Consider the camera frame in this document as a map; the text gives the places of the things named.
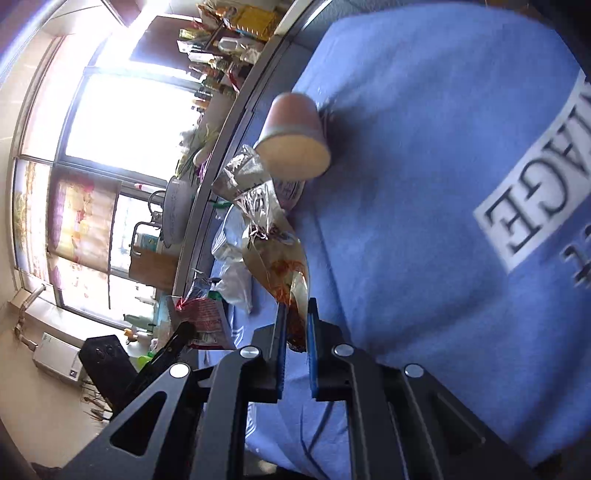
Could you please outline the large white basin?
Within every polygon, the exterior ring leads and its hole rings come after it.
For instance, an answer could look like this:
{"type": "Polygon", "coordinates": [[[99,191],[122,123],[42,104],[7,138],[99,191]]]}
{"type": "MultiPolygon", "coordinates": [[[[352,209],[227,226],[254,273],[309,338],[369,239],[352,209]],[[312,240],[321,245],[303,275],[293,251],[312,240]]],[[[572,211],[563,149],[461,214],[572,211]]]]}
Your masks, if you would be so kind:
{"type": "Polygon", "coordinates": [[[194,190],[189,182],[171,178],[162,204],[162,241],[166,248],[180,243],[184,238],[194,190]]]}

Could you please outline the pink paper cup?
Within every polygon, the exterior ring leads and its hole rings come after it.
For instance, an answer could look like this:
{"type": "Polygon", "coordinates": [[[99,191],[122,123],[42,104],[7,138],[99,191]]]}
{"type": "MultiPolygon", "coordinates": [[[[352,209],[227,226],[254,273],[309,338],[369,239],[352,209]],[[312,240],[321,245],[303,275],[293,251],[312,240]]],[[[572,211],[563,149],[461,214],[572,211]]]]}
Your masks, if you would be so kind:
{"type": "Polygon", "coordinates": [[[301,93],[273,100],[254,151],[270,176],[283,181],[311,180],[331,166],[317,105],[301,93]]]}

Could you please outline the red yellow snack box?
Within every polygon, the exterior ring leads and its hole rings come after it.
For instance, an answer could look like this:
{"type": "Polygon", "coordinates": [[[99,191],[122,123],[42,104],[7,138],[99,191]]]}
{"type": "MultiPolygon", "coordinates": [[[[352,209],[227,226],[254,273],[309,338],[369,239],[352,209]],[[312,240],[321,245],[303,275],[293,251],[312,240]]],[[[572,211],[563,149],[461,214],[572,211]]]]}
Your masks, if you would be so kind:
{"type": "Polygon", "coordinates": [[[199,350],[233,350],[231,327],[226,318],[223,302],[217,298],[178,299],[175,313],[181,322],[194,327],[188,345],[199,350]]]}

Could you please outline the clear orange snack wrapper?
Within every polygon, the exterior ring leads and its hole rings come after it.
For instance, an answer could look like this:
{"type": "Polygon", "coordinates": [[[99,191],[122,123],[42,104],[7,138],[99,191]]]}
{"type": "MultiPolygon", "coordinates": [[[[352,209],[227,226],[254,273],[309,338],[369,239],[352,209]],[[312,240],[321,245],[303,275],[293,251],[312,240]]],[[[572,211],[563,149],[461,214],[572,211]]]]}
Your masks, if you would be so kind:
{"type": "Polygon", "coordinates": [[[243,262],[276,303],[287,306],[287,345],[303,353],[310,299],[304,246],[287,221],[270,180],[239,194],[233,203],[245,219],[243,262]]]}

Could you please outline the white tissue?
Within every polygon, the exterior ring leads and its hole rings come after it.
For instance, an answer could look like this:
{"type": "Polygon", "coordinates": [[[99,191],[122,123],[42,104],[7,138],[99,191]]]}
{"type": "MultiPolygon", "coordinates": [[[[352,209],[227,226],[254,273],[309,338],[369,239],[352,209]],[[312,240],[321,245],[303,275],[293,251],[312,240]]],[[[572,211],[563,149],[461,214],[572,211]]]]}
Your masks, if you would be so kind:
{"type": "Polygon", "coordinates": [[[229,305],[252,312],[252,274],[242,256],[242,233],[245,219],[242,211],[232,206],[228,209],[221,227],[211,245],[215,260],[212,277],[217,278],[212,289],[221,294],[229,305]]]}

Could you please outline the blue printed tablecloth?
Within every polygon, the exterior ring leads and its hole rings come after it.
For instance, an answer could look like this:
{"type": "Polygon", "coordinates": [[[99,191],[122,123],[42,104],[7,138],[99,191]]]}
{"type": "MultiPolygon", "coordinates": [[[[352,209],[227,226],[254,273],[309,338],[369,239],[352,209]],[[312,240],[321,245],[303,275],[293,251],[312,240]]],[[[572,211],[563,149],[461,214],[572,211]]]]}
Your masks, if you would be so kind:
{"type": "Polygon", "coordinates": [[[533,467],[590,475],[590,80],[470,3],[335,21],[294,89],[332,163],[290,214],[346,340],[419,363],[533,467]]]}

